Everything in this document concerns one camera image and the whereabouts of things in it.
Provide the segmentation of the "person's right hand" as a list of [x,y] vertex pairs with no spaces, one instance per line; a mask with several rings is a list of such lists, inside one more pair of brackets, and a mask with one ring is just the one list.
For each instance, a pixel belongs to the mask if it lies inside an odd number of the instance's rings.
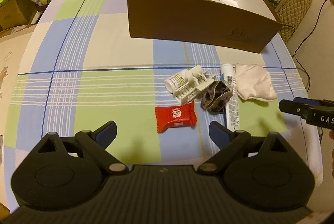
[[[334,130],[330,130],[328,136],[331,140],[334,140]],[[334,178],[334,148],[331,151],[331,165],[332,165],[332,177]]]

